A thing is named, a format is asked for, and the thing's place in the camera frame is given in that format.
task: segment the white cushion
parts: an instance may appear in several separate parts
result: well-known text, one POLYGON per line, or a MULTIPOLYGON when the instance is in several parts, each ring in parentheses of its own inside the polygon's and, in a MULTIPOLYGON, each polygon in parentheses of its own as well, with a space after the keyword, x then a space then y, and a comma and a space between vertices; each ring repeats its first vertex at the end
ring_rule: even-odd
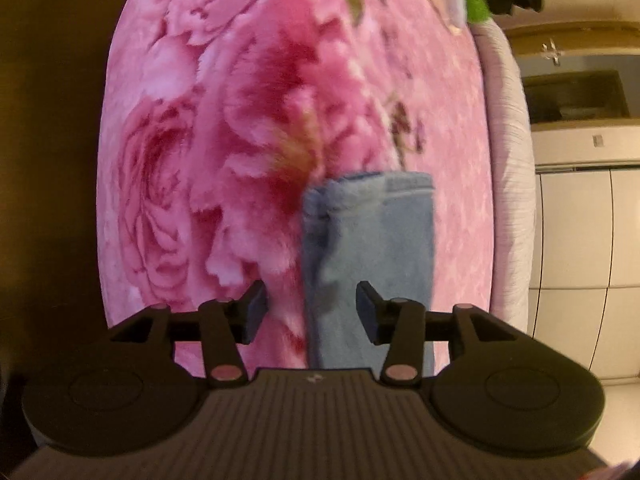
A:
POLYGON ((493 20, 470 26, 484 75, 494 186, 494 276, 489 311, 527 331, 536 177, 520 69, 493 20))

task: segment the folded towel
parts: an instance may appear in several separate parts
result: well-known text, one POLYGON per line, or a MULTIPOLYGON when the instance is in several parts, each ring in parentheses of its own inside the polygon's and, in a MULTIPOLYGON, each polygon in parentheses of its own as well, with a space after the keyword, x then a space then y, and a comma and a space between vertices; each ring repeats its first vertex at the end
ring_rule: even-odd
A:
MULTIPOLYGON (((303 277, 308 362, 319 368, 382 369, 388 345, 373 346, 355 305, 367 280, 385 299, 427 309, 433 283, 433 184, 423 173, 365 173, 309 189, 303 201, 303 277)), ((433 345, 423 375, 433 375, 433 345)))

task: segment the pink rose rug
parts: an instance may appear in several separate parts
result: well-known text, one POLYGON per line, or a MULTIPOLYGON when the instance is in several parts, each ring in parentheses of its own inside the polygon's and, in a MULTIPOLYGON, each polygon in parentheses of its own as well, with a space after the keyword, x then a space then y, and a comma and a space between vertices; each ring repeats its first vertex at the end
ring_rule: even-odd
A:
MULTIPOLYGON (((261 278, 270 313, 242 357, 305 367, 303 192, 402 169, 436 187, 432 309, 487 309, 490 157, 468 30, 452 34, 430 0, 128 0, 98 153, 108 323, 261 278)), ((181 344, 176 361, 202 375, 199 352, 181 344)), ((436 346, 436 371, 446 362, 436 346)))

